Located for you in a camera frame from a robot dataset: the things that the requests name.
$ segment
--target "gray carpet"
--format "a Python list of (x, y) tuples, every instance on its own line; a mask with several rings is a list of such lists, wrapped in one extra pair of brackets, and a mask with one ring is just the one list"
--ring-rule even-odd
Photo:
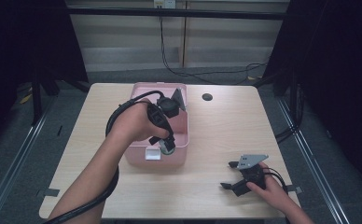
[[(176, 71), (188, 71), (190, 73), (202, 73), (213, 71), (238, 71), (244, 68), (194, 68), (178, 69)], [(261, 71), (249, 72), (250, 77), (259, 76)], [(238, 74), (213, 74), (200, 75), (199, 78), (207, 78), (211, 82), (221, 84), (235, 84), (244, 80), (246, 72)], [(165, 69), (144, 71), (104, 72), (89, 74), (90, 83), (117, 82), (134, 83), (138, 81), (148, 82), (182, 82), (186, 84), (207, 84), (195, 77), (181, 77), (171, 74)], [(242, 85), (249, 85), (253, 81), (243, 81)], [(41, 223), (38, 210), (42, 198), (37, 197), (39, 190), (49, 186), (57, 164), (62, 156), (65, 145), (73, 130), (79, 111), (86, 98), (86, 93), (59, 83), (60, 94), (48, 113), (46, 123), (29, 154), (26, 163), (7, 197), (0, 212), (0, 223)], [(258, 89), (265, 106), (268, 118), (274, 133), (283, 131), (287, 124), (281, 113), (277, 99), (272, 94), (272, 86), (265, 85)], [(32, 102), (25, 105), (15, 104), (7, 118), (3, 134), (0, 136), (0, 181), (19, 149), (24, 136), (30, 129), (33, 117)], [(344, 158), (341, 149), (327, 137), (326, 129), (319, 118), (306, 106), (301, 130), (308, 141), (313, 154), (318, 160), (323, 173), (338, 196), (346, 215), (351, 223), (362, 223), (362, 177), (359, 172)], [(299, 147), (290, 136), (280, 145), (285, 159), (285, 164), (295, 186), (303, 189), (299, 194), (299, 201), (303, 209), (316, 223), (336, 223), (327, 204), (315, 184), (309, 168), (303, 159)], [(252, 223), (248, 220), (220, 220), (217, 223)], [(285, 223), (283, 219), (265, 220), (265, 223)]]

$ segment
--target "human hand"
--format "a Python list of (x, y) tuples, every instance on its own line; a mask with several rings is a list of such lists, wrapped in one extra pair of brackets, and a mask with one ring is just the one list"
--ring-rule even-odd
[(135, 105), (126, 109), (115, 120), (109, 135), (122, 136), (129, 143), (133, 141), (143, 141), (150, 136), (166, 138), (169, 132), (155, 126), (146, 114), (150, 101), (144, 98)]
[[(268, 173), (268, 165), (264, 162), (259, 163), (264, 173)], [(263, 198), (272, 207), (284, 212), (289, 205), (294, 205), (294, 201), (284, 192), (279, 183), (271, 176), (265, 175), (266, 189), (260, 188), (258, 185), (247, 182), (247, 187)]]

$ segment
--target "wooden table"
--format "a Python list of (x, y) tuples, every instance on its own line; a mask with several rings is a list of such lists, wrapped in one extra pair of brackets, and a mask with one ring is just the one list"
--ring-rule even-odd
[[(94, 84), (50, 184), (57, 197), (47, 196), (40, 208), (48, 217), (104, 141), (111, 113), (130, 99), (133, 84)], [(210, 93), (212, 101), (202, 95)], [(107, 199), (103, 218), (271, 218), (283, 214), (255, 193), (236, 197), (220, 182), (236, 183), (240, 172), (228, 166), (242, 154), (268, 154), (265, 162), (287, 185), (288, 171), (275, 141), (257, 89), (245, 86), (188, 85), (189, 144), (182, 167), (149, 170), (123, 157), (120, 178)], [(299, 203), (295, 192), (291, 198)]]

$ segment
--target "person's arm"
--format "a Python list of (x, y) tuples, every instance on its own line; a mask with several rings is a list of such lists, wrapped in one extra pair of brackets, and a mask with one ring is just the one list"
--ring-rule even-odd
[[(97, 197), (114, 176), (120, 158), (133, 141), (149, 136), (166, 138), (166, 130), (152, 124), (146, 115), (147, 104), (133, 105), (119, 115), (111, 132), (94, 157), (54, 207), (49, 219), (57, 217)], [(66, 223), (100, 223), (104, 202)]]
[[(265, 168), (268, 168), (263, 162), (259, 165), (264, 171)], [(283, 188), (271, 175), (265, 175), (265, 184), (266, 189), (262, 189), (252, 182), (248, 182), (247, 187), (262, 197), (272, 207), (284, 213), (290, 223), (313, 223), (309, 216), (284, 192)]]

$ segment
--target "pink box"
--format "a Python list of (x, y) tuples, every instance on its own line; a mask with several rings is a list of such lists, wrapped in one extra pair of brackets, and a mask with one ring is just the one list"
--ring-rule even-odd
[[(148, 83), (139, 82), (134, 84), (131, 98), (139, 96), (148, 91), (161, 91), (164, 96), (171, 98), (174, 91), (180, 89), (184, 104), (187, 107), (187, 86), (180, 83)], [(147, 96), (152, 102), (156, 103), (159, 99), (158, 94)], [(174, 132), (175, 151), (171, 155), (160, 153), (160, 145), (157, 143), (151, 146), (148, 139), (141, 142), (133, 142), (125, 151), (125, 157), (128, 163), (137, 166), (161, 167), (161, 166), (180, 166), (184, 164), (187, 157), (189, 142), (188, 135), (188, 113), (180, 109), (179, 115), (169, 120), (170, 126)]]

